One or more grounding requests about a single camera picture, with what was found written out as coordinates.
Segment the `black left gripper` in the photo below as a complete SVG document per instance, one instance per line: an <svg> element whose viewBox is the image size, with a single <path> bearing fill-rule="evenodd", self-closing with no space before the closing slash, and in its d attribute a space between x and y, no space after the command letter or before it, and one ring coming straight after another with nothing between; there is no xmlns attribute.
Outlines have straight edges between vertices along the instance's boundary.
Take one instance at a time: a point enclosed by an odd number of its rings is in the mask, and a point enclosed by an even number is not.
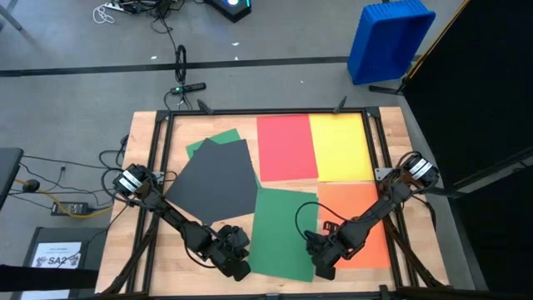
<svg viewBox="0 0 533 300"><path fill-rule="evenodd" d="M225 225L208 247L207 257L219 271L232 272L235 262L246 261L249 244L250 240L241 227Z"/></svg>

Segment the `orange paper sheet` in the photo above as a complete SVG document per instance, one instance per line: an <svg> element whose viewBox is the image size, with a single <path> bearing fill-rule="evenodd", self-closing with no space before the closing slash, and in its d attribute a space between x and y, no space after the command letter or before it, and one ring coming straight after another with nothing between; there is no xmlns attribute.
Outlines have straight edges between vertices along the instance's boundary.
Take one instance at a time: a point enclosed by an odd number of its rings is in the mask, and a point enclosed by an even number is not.
<svg viewBox="0 0 533 300"><path fill-rule="evenodd" d="M317 195L319 203L326 205L344 218L362 215L378 199L376 186L368 182L355 184L320 183ZM337 270L390 267L391 262L382 222L371 229L365 246L360 252L350 260L341 258L335 265Z"/></svg>

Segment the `black paper sheet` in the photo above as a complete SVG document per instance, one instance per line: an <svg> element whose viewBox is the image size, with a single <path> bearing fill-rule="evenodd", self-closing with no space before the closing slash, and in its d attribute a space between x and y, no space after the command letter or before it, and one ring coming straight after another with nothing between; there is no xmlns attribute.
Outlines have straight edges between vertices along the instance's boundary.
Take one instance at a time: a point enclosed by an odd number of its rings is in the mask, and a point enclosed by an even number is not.
<svg viewBox="0 0 533 300"><path fill-rule="evenodd" d="M219 144L205 139L166 199L205 224L255 211L257 180L245 139Z"/></svg>

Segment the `yellow paper sheet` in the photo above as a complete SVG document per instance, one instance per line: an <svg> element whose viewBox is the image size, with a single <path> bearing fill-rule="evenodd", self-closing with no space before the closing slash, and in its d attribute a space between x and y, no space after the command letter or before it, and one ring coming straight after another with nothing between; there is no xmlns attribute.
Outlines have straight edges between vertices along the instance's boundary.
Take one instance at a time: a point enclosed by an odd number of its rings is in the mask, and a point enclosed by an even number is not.
<svg viewBox="0 0 533 300"><path fill-rule="evenodd" d="M374 180L360 113L311 114L309 119L319 182Z"/></svg>

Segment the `red paper sheet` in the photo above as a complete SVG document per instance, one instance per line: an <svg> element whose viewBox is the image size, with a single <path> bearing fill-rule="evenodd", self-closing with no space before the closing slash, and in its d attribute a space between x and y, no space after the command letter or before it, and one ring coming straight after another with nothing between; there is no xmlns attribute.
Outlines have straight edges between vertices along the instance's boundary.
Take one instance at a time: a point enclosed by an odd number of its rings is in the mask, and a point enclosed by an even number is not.
<svg viewBox="0 0 533 300"><path fill-rule="evenodd" d="M257 137L263 182L317 178L307 114L258 117Z"/></svg>

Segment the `black USB hub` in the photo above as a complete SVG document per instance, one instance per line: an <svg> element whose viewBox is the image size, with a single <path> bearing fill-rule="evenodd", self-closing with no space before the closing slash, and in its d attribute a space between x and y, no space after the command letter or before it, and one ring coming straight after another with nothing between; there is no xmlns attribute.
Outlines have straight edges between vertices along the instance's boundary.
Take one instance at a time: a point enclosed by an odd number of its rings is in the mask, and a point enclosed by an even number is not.
<svg viewBox="0 0 533 300"><path fill-rule="evenodd" d="M173 87L170 89L170 93L173 95L185 94L189 92L192 93L192 92L205 90L206 88L207 88L207 85L204 82L200 82L200 83L182 85L180 87Z"/></svg>

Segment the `white SA2 label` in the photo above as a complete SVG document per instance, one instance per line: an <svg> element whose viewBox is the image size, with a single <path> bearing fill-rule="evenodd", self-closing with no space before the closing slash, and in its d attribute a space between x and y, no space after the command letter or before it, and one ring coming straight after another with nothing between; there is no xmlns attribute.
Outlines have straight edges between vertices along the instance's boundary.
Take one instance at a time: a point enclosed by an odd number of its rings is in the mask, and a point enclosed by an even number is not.
<svg viewBox="0 0 533 300"><path fill-rule="evenodd" d="M32 257L31 267L76 269L81 256L81 242L40 242Z"/></svg>

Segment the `black case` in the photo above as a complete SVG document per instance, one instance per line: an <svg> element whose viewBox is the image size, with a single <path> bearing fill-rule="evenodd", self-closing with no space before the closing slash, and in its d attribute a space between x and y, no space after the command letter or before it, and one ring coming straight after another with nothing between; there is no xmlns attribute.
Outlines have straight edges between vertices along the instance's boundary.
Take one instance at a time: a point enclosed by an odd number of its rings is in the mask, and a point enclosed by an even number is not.
<svg viewBox="0 0 533 300"><path fill-rule="evenodd" d="M81 242L81 262L76 269L98 271L102 261L103 247L105 244L105 230L96 227L38 227L27 250L23 261L24 267L31 267L32 257L39 243L68 243Z"/></svg>

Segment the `blue plastic bin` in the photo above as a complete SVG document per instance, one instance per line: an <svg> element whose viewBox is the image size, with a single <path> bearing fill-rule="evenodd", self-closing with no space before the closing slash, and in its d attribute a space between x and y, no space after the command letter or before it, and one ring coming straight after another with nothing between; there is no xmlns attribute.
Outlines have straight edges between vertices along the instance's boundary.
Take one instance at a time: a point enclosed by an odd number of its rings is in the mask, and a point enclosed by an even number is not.
<svg viewBox="0 0 533 300"><path fill-rule="evenodd" d="M347 60L352 83L402 77L435 18L420 0L365 6Z"/></svg>

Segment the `black partition panel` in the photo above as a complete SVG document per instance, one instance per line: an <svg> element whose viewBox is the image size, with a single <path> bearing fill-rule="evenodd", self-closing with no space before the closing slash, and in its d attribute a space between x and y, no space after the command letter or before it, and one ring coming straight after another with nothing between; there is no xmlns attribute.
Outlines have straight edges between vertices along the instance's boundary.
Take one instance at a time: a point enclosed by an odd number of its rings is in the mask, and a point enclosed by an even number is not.
<svg viewBox="0 0 533 300"><path fill-rule="evenodd" d="M487 289L533 300L533 0L468 0L403 94Z"/></svg>

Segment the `black furniture corner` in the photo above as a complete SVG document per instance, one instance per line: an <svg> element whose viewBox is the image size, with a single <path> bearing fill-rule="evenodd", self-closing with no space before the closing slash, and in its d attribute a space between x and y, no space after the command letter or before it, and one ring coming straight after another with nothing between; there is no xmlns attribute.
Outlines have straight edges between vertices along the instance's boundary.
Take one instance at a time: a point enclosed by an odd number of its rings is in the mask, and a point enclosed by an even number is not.
<svg viewBox="0 0 533 300"><path fill-rule="evenodd" d="M24 151L19 147L0 147L0 211L14 182Z"/></svg>

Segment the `black computer with lights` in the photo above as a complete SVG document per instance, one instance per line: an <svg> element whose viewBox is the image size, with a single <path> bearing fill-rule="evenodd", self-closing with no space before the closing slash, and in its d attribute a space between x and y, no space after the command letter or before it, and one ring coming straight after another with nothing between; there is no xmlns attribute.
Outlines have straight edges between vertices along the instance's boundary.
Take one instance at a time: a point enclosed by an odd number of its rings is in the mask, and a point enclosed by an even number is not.
<svg viewBox="0 0 533 300"><path fill-rule="evenodd" d="M252 12L252 0L204 0L233 23Z"/></svg>

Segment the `grey metal leg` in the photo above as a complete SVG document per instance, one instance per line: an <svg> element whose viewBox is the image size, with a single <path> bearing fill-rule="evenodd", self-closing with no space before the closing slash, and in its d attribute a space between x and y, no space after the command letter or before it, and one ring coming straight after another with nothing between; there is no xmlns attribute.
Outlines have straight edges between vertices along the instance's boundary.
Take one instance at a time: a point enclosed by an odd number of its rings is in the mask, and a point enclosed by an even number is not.
<svg viewBox="0 0 533 300"><path fill-rule="evenodd" d="M38 17L27 0L0 0L0 45L41 50Z"/></svg>

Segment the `black aluminium table frame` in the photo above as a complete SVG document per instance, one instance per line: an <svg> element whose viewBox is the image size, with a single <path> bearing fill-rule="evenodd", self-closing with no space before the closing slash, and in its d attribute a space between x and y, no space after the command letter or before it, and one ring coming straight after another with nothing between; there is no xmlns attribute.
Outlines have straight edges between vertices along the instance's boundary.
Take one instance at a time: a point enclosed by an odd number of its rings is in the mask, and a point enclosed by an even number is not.
<svg viewBox="0 0 533 300"><path fill-rule="evenodd" d="M256 117L281 116L303 113L331 113L333 108L313 109L241 109L219 110L213 115L201 111L180 111L180 117L174 118L172 138L169 146L167 169L176 173L188 162L185 146L189 143L208 138L211 135L236 128L242 138L248 141L253 166L259 172L259 154L257 144ZM126 151L126 163L149 163L149 154L156 132L156 120L164 118L165 111L135 112L130 128L130 137ZM381 145L387 145L388 156L392 163L397 163L400 156L412 150L412 140L400 107L370 107L366 110L369 120L374 149L375 162L385 167L385 158ZM293 191L317 192L317 181L305 179L299 181L265 182L264 188L286 188ZM127 208L107 232L102 263L95 287L101 293L112 285L113 280L123 270L134 248L137 224L141 223L141 232L150 224L150 216L140 212L140 208ZM431 275L443 284L449 284L441 250L433 228L430 211L416 199L409 200L403 210L403 220L411 249L429 270ZM298 282L290 279L269 277L251 273L242 281L225 277L217 270L195 264L186 254L183 241L178 231L164 221L160 221L155 246L147 247L133 274L136 282L134 292L142 291L147 262L152 266L147 270L151 274L148 296L156 300L170 299L245 299L245 300L292 300L292 299L380 299L380 285L386 285L390 294L396 285L392 268L368 268L341 270L335 281L314 279L313 282Z"/></svg>

